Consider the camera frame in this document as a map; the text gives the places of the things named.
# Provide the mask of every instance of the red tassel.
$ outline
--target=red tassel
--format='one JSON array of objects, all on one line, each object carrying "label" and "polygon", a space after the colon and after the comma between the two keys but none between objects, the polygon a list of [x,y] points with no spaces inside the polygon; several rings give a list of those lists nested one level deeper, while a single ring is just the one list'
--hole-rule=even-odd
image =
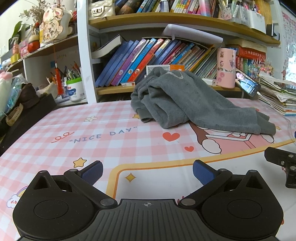
[{"label": "red tassel", "polygon": [[61,81],[61,76],[59,74],[59,69],[57,68],[57,63],[55,67],[55,72],[56,72],[56,79],[57,79],[57,94],[62,95],[64,93],[64,90],[62,87],[62,81]]}]

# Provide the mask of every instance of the red heart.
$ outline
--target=red heart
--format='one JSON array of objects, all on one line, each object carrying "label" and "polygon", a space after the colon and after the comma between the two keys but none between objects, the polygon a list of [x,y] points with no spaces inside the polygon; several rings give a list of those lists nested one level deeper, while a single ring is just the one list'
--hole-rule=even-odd
[{"label": "red heart", "polygon": [[193,146],[185,146],[184,147],[184,149],[186,150],[186,151],[190,151],[190,152],[192,152],[193,150],[194,150],[194,147]]},{"label": "red heart", "polygon": [[163,138],[166,139],[167,141],[175,141],[180,137],[179,133],[174,133],[171,134],[169,132],[163,133]]}]

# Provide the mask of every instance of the wooden shelf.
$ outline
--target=wooden shelf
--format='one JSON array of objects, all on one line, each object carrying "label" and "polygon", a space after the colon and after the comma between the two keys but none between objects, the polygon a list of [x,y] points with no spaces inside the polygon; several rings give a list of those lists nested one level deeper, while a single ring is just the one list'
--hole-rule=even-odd
[{"label": "wooden shelf", "polygon": [[204,26],[241,34],[260,40],[266,44],[279,45],[281,42],[245,25],[232,23],[223,19],[205,17],[195,14],[170,13],[170,12],[146,12],[110,16],[104,19],[90,20],[89,24],[99,30],[118,26],[150,23],[175,23],[185,25]]},{"label": "wooden shelf", "polygon": [[[211,86],[216,91],[235,91],[242,92],[239,87],[234,87],[233,89],[227,89],[220,86]],[[96,89],[98,95],[107,95],[107,94],[117,94],[117,93],[129,93],[133,92],[134,86],[122,87],[122,86],[109,86],[109,87],[100,87]]]},{"label": "wooden shelf", "polygon": [[33,53],[29,53],[23,58],[21,58],[19,61],[15,62],[13,65],[11,65],[8,69],[8,71],[13,71],[15,69],[23,68],[23,60],[26,58],[33,58],[33,57],[40,57],[40,56],[47,56],[52,53],[54,53],[54,49],[56,52],[59,52],[61,50],[73,47],[78,45],[78,36],[77,34],[70,36],[69,38],[60,40],[55,42],[54,44],[48,44],[45,45],[42,48],[37,49]]}]

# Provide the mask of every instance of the blue gripper pad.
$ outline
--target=blue gripper pad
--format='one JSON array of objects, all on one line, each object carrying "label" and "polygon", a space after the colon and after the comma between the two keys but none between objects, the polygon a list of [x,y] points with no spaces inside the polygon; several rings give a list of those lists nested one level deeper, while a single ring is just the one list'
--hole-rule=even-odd
[{"label": "blue gripper pad", "polygon": [[103,175],[103,164],[100,161],[95,161],[86,168],[80,170],[77,175],[88,184],[93,185]]},{"label": "blue gripper pad", "polygon": [[215,174],[207,169],[202,163],[195,161],[193,163],[193,175],[201,182],[206,185],[215,178]]}]

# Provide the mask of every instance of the pink checkered tablecloth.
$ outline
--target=pink checkered tablecloth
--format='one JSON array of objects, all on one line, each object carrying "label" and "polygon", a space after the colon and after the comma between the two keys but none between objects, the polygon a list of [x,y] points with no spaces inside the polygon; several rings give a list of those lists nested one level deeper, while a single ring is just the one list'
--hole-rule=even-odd
[{"label": "pink checkered tablecloth", "polygon": [[268,105],[247,99],[230,100],[269,115],[276,125],[276,135],[217,131],[192,123],[164,130],[156,122],[142,123],[130,101],[79,105],[51,112],[0,157],[0,241],[19,238],[12,212],[40,170],[58,175],[100,160],[104,173],[94,186],[118,201],[121,198],[177,200],[198,188],[195,179],[191,180],[196,158],[216,169],[228,168],[235,174],[257,169],[285,212],[278,238],[292,241],[296,237],[295,229],[288,234],[286,230],[294,225],[295,192],[285,188],[284,171],[267,163],[263,151],[267,146],[274,146],[296,152],[291,140],[296,118],[289,118],[291,132],[288,122]]}]

